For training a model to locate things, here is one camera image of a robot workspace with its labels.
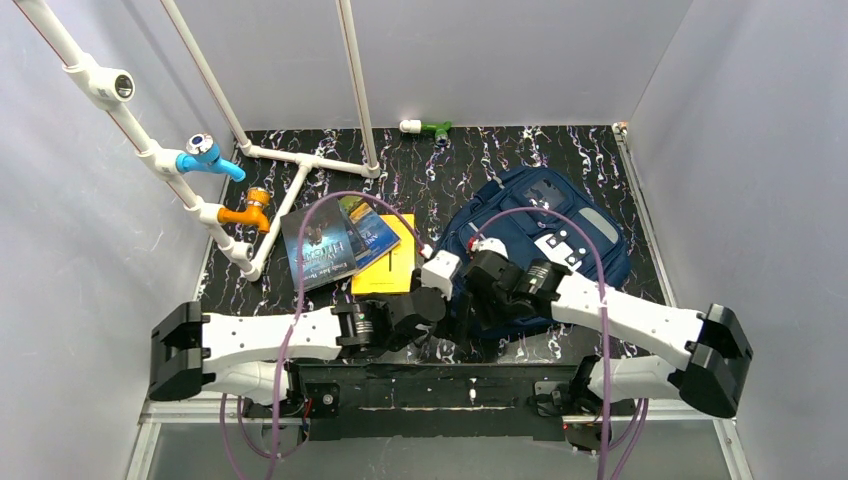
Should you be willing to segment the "navy blue backpack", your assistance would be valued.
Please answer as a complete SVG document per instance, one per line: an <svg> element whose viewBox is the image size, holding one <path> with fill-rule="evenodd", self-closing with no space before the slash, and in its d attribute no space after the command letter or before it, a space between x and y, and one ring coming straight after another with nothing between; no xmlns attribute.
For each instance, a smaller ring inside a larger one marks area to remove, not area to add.
<svg viewBox="0 0 848 480"><path fill-rule="evenodd" d="M500 240L509 260L523 269L546 258L590 280L598 279L590 249L595 246L605 283L616 289L623 286L631 267L622 228L565 175L546 167L515 167L496 174L452 217L436 248L457 255L467 265L472 235L496 214L519 207L555 211L571 222L548 213L517 212L485 228L480 238Z"/></svg>

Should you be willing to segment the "dark blue hardcover book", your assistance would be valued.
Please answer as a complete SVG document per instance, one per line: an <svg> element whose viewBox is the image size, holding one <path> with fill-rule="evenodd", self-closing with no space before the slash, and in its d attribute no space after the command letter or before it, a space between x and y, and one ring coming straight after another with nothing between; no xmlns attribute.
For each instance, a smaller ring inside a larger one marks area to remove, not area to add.
<svg viewBox="0 0 848 480"><path fill-rule="evenodd" d="M310 291L352 275L357 270L355 249L351 244L346 216L336 199L322 203L313 211L304 227L303 245L298 235L307 209L299 209L281 218L281 234L289 260L294 286L303 280Z"/></svg>

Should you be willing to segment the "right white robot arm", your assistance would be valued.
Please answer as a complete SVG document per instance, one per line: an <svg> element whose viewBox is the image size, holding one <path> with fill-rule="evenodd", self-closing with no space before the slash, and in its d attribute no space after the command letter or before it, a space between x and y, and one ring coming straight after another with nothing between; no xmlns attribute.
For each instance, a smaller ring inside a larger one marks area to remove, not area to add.
<svg viewBox="0 0 848 480"><path fill-rule="evenodd" d="M462 274L482 322L541 318L579 325L646 350L643 357L586 357L570 385L577 399L681 400L703 414L736 416L753 348L729 307L706 311L653 303L536 259L522 268L494 251Z"/></svg>

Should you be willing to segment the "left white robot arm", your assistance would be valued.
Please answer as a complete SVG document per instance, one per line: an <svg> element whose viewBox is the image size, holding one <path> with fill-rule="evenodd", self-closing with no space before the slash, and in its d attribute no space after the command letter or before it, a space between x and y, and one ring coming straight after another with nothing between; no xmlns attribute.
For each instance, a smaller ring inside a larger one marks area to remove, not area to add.
<svg viewBox="0 0 848 480"><path fill-rule="evenodd" d="M147 396L173 402L212 391L269 406L292 389L276 371L279 359L377 358L427 335L462 342L469 317L469 297L451 307L431 287L368 294L300 316L223 315L184 302L151 331Z"/></svg>

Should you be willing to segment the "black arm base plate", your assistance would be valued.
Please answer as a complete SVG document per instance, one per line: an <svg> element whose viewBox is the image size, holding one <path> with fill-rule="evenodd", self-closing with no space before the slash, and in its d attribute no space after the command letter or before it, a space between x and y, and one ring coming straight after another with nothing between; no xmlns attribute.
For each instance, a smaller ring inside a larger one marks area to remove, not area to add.
<svg viewBox="0 0 848 480"><path fill-rule="evenodd" d="M600 437L601 404L576 397L568 364L394 364L298 361L280 416L311 441L355 438L530 437L555 441L563 419Z"/></svg>

